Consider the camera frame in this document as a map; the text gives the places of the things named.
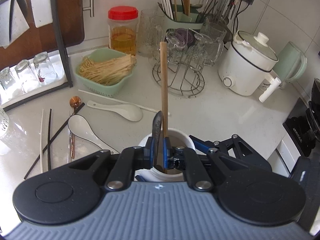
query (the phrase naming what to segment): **jar with red lid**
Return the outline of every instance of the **jar with red lid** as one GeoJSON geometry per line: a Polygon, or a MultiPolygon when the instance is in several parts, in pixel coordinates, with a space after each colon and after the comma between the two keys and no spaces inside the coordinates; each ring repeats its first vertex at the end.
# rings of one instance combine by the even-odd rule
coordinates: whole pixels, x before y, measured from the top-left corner
{"type": "Polygon", "coordinates": [[[131,6],[117,6],[108,11],[109,47],[136,55],[138,10],[131,6]]]}

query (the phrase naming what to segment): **black metal frame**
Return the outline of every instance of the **black metal frame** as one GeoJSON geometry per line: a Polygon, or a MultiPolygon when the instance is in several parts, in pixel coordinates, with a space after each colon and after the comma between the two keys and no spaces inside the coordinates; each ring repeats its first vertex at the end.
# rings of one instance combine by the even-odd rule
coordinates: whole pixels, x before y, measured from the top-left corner
{"type": "MultiPolygon", "coordinates": [[[[0,5],[5,3],[6,1],[9,1],[9,0],[0,0],[0,5]]],[[[67,53],[67,49],[65,48],[65,46],[63,44],[63,38],[62,38],[62,33],[61,33],[61,28],[60,28],[60,21],[59,21],[58,10],[57,10],[57,0],[50,0],[50,2],[51,2],[51,14],[52,14],[52,20],[53,20],[52,23],[53,23],[54,35],[55,35],[55,38],[57,41],[58,50],[59,50],[59,54],[61,57],[63,69],[66,74],[67,82],[65,82],[62,85],[57,86],[55,88],[40,92],[40,93],[33,95],[31,97],[25,98],[25,99],[23,99],[19,102],[16,102],[10,106],[7,106],[4,108],[5,112],[9,111],[17,106],[25,104],[26,102],[29,102],[33,99],[47,95],[51,92],[55,92],[57,90],[65,88],[65,87],[70,87],[70,88],[73,87],[71,73],[70,73],[70,67],[69,67],[69,61],[68,61],[68,53],[67,53]]]]}

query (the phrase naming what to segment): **green plastic bowl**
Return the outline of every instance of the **green plastic bowl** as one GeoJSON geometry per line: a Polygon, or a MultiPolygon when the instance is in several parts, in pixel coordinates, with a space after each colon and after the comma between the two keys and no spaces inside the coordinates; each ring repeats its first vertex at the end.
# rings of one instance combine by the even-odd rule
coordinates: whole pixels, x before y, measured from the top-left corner
{"type": "MultiPolygon", "coordinates": [[[[122,52],[119,52],[119,51],[116,51],[113,49],[101,48],[101,49],[95,50],[87,57],[89,59],[92,59],[95,62],[102,62],[105,60],[110,60],[110,59],[122,57],[125,55],[126,55],[125,53],[122,53],[122,52]]],[[[80,70],[80,65],[78,65],[76,67],[75,75],[82,82],[82,84],[84,84],[87,88],[89,88],[89,89],[91,89],[101,95],[104,95],[106,97],[112,97],[116,93],[118,93],[121,90],[121,88],[124,86],[124,84],[127,82],[128,78],[130,78],[133,75],[133,70],[132,70],[131,74],[124,77],[119,83],[112,85],[112,86],[105,86],[105,85],[98,84],[96,82],[93,82],[87,78],[80,76],[79,70],[80,70]]]]}

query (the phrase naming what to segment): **green pitcher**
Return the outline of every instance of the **green pitcher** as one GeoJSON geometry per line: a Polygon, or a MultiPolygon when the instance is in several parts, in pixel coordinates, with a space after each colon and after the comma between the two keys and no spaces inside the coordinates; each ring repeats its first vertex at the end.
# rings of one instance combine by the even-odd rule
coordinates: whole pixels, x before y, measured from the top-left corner
{"type": "Polygon", "coordinates": [[[307,67],[307,58],[292,41],[289,41],[278,55],[279,61],[272,70],[281,80],[281,89],[286,83],[296,81],[302,76],[307,67]]]}

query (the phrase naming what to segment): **cutting board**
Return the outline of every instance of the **cutting board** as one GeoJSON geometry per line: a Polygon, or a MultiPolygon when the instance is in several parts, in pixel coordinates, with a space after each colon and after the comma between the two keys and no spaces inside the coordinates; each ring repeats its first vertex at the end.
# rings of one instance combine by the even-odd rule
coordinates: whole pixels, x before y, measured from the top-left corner
{"type": "MultiPolygon", "coordinates": [[[[0,48],[0,69],[16,65],[23,59],[33,58],[42,51],[49,52],[58,48],[53,24],[36,28],[31,2],[30,0],[25,1],[28,12],[26,20],[30,28],[7,49],[0,48]]],[[[84,40],[82,0],[58,0],[58,15],[65,46],[81,43],[84,40]]]]}

